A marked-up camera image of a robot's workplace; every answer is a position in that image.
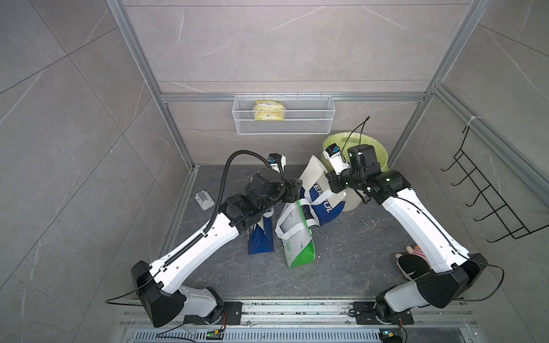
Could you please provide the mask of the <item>blue white paper bag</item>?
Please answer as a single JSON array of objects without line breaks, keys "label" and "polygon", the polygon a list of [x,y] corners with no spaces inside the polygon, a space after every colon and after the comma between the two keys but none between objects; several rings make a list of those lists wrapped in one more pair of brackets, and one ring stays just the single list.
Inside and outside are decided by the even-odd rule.
[{"label": "blue white paper bag", "polygon": [[248,232],[247,251],[249,255],[274,252],[274,237],[272,216],[275,210],[271,208],[264,213],[258,223]]},{"label": "blue white paper bag", "polygon": [[303,182],[300,197],[306,199],[320,226],[330,223],[343,212],[347,193],[331,190],[327,169],[316,156],[310,157],[300,179]]}]

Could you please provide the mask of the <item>green white paper bag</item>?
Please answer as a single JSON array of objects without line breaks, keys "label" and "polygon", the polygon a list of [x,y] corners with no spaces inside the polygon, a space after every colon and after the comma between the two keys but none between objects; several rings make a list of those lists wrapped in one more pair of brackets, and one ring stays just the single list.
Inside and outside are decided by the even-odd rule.
[{"label": "green white paper bag", "polygon": [[317,215],[305,198],[284,206],[275,233],[282,240],[289,268],[314,262],[316,251],[312,229],[319,226]]}]

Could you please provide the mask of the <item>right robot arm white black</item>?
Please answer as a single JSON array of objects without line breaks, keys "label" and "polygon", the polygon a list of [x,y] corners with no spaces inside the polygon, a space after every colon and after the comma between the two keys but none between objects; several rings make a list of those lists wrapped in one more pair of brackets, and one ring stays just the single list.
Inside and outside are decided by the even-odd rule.
[{"label": "right robot arm white black", "polygon": [[380,293],[373,307],[381,323],[398,322],[416,307],[445,308],[468,290],[490,263],[482,254],[470,253],[429,213],[411,184],[394,169],[383,171],[375,148],[328,145],[323,157],[332,169],[326,174],[332,191],[352,189],[369,196],[393,215],[422,250],[428,269],[414,272],[407,283]]}]

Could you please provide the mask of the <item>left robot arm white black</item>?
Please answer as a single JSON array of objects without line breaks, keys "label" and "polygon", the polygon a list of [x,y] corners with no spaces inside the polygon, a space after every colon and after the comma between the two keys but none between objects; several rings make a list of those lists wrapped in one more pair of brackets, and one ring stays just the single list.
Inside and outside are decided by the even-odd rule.
[{"label": "left robot arm white black", "polygon": [[218,249],[242,233],[273,246],[271,217],[275,206],[299,199],[302,183],[284,176],[285,157],[272,153],[261,157],[265,165],[240,194],[224,198],[230,165],[240,155],[257,153],[238,150],[224,166],[220,190],[210,220],[171,252],[151,263],[140,261],[132,269],[135,294],[153,327],[170,323],[178,315],[195,316],[215,323],[224,313],[224,301],[211,287],[195,289],[184,281]]}]

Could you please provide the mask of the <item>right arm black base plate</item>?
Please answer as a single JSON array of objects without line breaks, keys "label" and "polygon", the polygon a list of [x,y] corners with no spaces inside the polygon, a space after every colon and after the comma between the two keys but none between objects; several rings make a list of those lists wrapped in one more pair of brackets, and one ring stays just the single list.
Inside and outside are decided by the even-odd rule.
[{"label": "right arm black base plate", "polygon": [[353,302],[352,308],[348,311],[348,315],[355,318],[356,323],[364,324],[414,324],[414,319],[410,310],[404,312],[393,312],[390,308],[381,306],[377,308],[377,302]]}]

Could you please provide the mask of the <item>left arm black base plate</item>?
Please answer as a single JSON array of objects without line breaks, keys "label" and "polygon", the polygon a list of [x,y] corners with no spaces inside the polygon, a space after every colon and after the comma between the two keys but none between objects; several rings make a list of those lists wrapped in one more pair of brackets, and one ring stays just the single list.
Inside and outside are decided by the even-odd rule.
[{"label": "left arm black base plate", "polygon": [[201,325],[221,325],[225,323],[226,325],[240,325],[243,314],[242,307],[242,302],[225,302],[223,307],[217,306],[213,310],[212,314],[209,314],[205,318],[194,315],[185,315],[184,323]]}]

